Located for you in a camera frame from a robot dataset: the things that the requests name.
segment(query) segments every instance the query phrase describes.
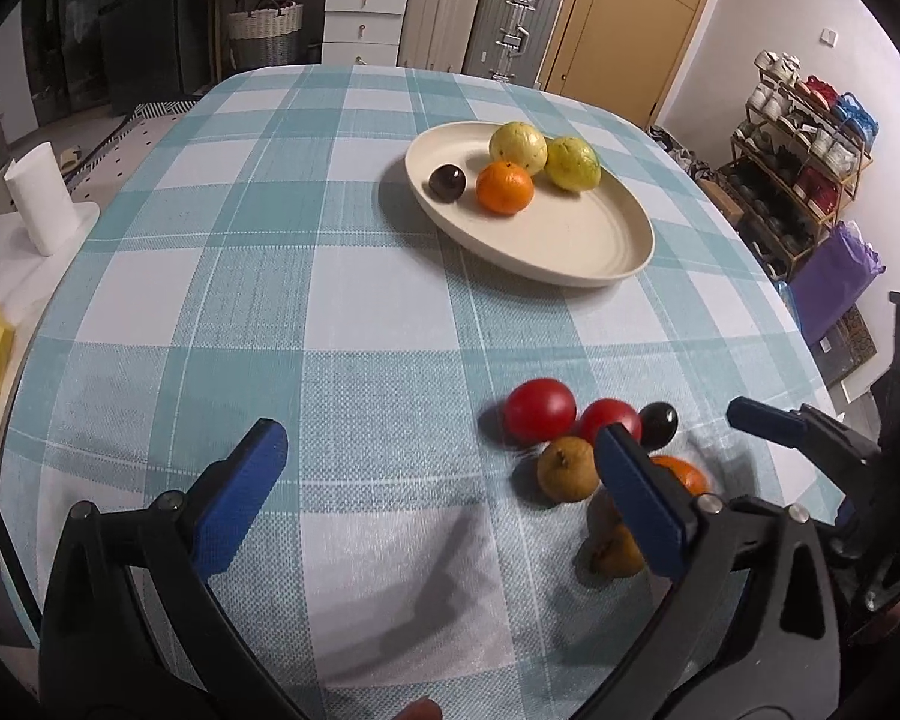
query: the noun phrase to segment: paper towel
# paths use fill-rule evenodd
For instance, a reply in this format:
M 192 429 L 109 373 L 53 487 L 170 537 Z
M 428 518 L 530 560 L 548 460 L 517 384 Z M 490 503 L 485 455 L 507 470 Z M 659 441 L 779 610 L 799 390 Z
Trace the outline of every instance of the paper towel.
M 49 257 L 79 226 L 53 148 L 49 143 L 36 146 L 7 168 L 4 180 L 36 250 Z

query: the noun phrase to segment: wicker basket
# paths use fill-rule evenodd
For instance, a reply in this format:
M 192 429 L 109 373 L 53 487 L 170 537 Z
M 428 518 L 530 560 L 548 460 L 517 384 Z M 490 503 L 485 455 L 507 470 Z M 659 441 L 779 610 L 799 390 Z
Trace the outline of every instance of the wicker basket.
M 264 4 L 274 7 L 262 7 Z M 230 13 L 226 21 L 230 59 L 237 71 L 300 61 L 303 5 L 261 0 L 251 11 Z

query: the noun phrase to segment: purple bag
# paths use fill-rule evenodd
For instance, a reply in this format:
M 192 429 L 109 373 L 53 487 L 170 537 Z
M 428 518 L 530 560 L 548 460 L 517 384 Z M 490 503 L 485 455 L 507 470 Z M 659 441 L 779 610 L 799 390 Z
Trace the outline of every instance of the purple bag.
M 856 224 L 838 221 L 790 282 L 807 344 L 826 334 L 886 268 Z

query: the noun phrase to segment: screw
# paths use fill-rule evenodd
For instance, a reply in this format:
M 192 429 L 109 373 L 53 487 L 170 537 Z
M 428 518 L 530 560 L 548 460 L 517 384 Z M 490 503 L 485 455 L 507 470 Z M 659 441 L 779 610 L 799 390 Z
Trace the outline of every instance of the screw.
M 704 514 L 720 514 L 724 510 L 724 503 L 713 493 L 703 493 L 697 498 L 697 508 Z
M 787 507 L 787 514 L 790 515 L 790 519 L 797 520 L 797 522 L 807 522 L 810 519 L 810 512 L 807 512 L 806 507 L 799 503 L 790 504 Z
M 87 519 L 93 512 L 90 501 L 77 501 L 70 507 L 70 519 Z
M 168 490 L 156 499 L 156 508 L 163 512 L 175 512 L 183 506 L 183 493 L 180 490 Z

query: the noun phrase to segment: suitcase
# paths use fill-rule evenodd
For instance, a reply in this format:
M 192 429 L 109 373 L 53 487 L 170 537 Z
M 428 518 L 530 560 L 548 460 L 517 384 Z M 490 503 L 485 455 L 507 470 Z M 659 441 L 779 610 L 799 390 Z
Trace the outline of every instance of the suitcase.
M 533 87 L 559 6 L 560 0 L 480 0 L 464 74 Z
M 477 0 L 407 0 L 397 65 L 459 73 Z

